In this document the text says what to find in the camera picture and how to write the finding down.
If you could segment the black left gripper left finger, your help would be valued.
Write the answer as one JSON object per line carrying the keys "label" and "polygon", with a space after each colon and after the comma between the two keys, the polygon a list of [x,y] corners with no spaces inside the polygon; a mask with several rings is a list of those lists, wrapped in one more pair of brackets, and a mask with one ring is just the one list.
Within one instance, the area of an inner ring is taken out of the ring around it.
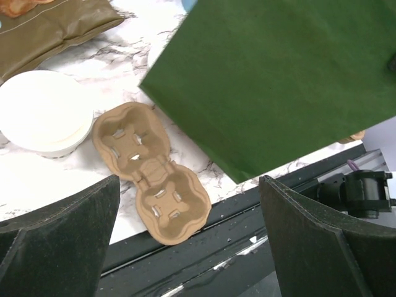
{"label": "black left gripper left finger", "polygon": [[1,222],[1,296],[95,296],[120,203],[111,175]]}

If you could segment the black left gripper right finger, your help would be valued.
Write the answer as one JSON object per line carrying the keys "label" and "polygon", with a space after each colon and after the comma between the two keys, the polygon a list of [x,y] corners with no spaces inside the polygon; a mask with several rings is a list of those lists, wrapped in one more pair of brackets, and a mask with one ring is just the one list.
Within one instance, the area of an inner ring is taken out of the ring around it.
{"label": "black left gripper right finger", "polygon": [[282,296],[395,296],[395,229],[259,180]]}

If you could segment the single brown cup carrier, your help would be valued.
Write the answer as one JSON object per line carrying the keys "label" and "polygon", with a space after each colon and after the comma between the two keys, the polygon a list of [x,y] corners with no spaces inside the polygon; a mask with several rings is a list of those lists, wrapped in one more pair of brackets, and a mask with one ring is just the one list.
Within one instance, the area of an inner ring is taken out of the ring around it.
{"label": "single brown cup carrier", "polygon": [[109,170],[137,188],[136,209],[159,243],[176,245],[201,229],[212,208],[197,175],[170,158],[170,140],[151,107],[127,102],[97,118],[93,144]]}

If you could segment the white plastic lid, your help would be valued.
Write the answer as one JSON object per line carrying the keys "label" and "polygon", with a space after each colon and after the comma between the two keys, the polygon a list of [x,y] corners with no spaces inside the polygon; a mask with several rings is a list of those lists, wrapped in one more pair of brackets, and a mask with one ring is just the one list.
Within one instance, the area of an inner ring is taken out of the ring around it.
{"label": "white plastic lid", "polygon": [[27,71],[1,85],[1,132],[46,158],[73,152],[93,124],[89,90],[55,71]]}

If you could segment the green paper bag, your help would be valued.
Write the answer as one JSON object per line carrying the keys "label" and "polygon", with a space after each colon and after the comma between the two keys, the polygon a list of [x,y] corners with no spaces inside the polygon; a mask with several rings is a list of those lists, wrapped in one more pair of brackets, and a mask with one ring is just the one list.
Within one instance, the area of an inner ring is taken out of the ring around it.
{"label": "green paper bag", "polygon": [[198,1],[140,84],[241,183],[395,115],[394,1]]}

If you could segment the brown cardboard cup carrier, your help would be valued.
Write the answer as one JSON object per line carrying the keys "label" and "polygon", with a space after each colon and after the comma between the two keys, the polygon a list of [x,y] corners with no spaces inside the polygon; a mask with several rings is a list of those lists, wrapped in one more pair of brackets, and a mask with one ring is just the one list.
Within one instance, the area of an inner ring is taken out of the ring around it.
{"label": "brown cardboard cup carrier", "polygon": [[366,131],[359,131],[356,134],[352,134],[348,137],[342,138],[338,141],[339,144],[347,144],[350,142],[354,142],[354,141],[358,141],[358,140],[362,140],[365,136]]}

